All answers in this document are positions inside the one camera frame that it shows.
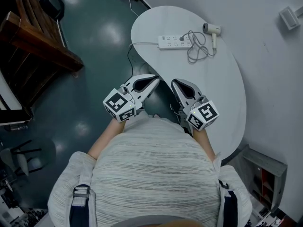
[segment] striped sweater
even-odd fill
[[[98,227],[146,215],[193,219],[215,227],[220,207],[218,178],[232,182],[242,198],[243,226],[251,213],[248,192],[231,166],[217,167],[201,146],[174,123],[145,118],[111,140],[97,161],[76,152],[53,187],[48,207],[56,227],[64,226],[65,206],[83,164],[94,165]]]

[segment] white wall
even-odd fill
[[[303,0],[145,1],[151,7],[182,7],[222,26],[246,91],[243,141],[288,164],[280,208],[298,221],[303,214],[303,27],[286,31],[278,12],[297,9]]]

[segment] dark green floor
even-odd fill
[[[49,148],[43,152],[47,152],[50,163],[29,177],[19,177],[15,184],[21,206],[46,207],[49,193],[71,154],[87,152],[109,123],[111,118],[103,107],[103,99],[131,75],[126,55],[136,15],[129,9],[128,0],[63,1],[63,34],[69,49],[82,58],[85,68],[77,78],[71,74],[59,77],[45,91],[34,105],[35,117],[27,131],[0,132],[5,147],[33,139],[30,148],[41,144]],[[132,5],[138,14],[147,9],[140,2]],[[135,50],[132,55],[141,61]],[[134,63],[135,74],[145,73],[147,68],[146,64]],[[161,82],[146,100],[145,108],[149,114],[176,122],[169,103],[176,101]]]

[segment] cable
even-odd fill
[[[139,15],[138,14],[136,14],[133,10],[132,10],[132,4],[131,4],[131,0],[129,0],[129,7],[131,8],[131,11],[137,16],[137,17],[139,17]]]
[[[135,42],[135,43],[131,43],[128,46],[128,48],[131,47],[133,44],[155,44],[155,45],[158,45],[158,43],[153,43],[153,42]]]
[[[197,36],[196,36],[196,33],[197,33],[197,34],[203,35],[204,43],[201,43],[201,42],[199,41],[199,39],[198,39]],[[180,40],[183,41],[183,40],[184,40],[184,36],[186,36],[186,35],[188,35],[188,38],[189,38],[189,40],[190,40],[190,42],[191,42],[191,44],[192,44],[191,47],[187,50],[187,61],[188,61],[188,63],[190,63],[190,64],[195,64],[197,61],[203,60],[203,59],[205,59],[205,58],[208,57],[208,56],[214,56],[214,54],[210,54],[210,53],[208,52],[207,47],[204,46],[205,43],[206,43],[206,37],[205,37],[205,35],[204,35],[203,33],[201,33],[201,32],[194,32],[194,31],[192,31],[192,30],[189,30],[188,33],[186,33],[186,34],[184,34],[184,35],[182,35],[182,36],[180,37]],[[195,46],[195,45],[198,47],[198,51],[197,51],[197,57],[196,57],[196,58],[193,58],[193,57],[191,57],[190,53],[191,53],[192,50],[194,49],[194,46]],[[199,58],[199,53],[200,53],[200,51],[202,51],[202,52],[205,54],[204,57]]]
[[[156,45],[158,45],[158,43],[153,43],[153,42],[135,42],[135,43],[131,43],[131,44],[128,46],[127,58],[128,58],[128,61],[129,61],[129,63],[131,64],[131,67],[132,67],[132,74],[131,74],[131,76],[129,77],[129,79],[132,78],[132,77],[133,77],[133,74],[134,74],[134,67],[133,67],[133,64],[132,64],[131,60],[129,59],[129,53],[130,53],[131,49],[133,48],[133,45],[134,45],[134,44],[156,44]]]
[[[178,114],[178,113],[175,112],[175,110],[172,108],[171,104],[169,104],[169,107],[170,107],[171,111],[176,115],[176,117],[178,119],[178,122],[180,124],[181,123],[181,120],[179,119],[179,117],[181,117],[180,114]]]
[[[131,64],[131,67],[132,67],[132,74],[131,74],[131,76],[129,77],[129,79],[132,78],[132,77],[133,77],[133,74],[134,74],[133,64],[132,64],[131,60],[129,59],[129,52],[131,51],[132,47],[133,47],[133,45],[131,44],[130,47],[129,47],[129,49],[128,49],[128,53],[127,53],[128,61],[129,61],[129,63]]]
[[[130,54],[132,60],[136,63],[146,63],[146,61],[136,61],[135,58],[134,58],[134,55]]]

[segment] power strip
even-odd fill
[[[181,35],[162,35],[158,36],[158,45],[160,50],[180,50],[189,49],[192,46],[188,35],[180,41]]]

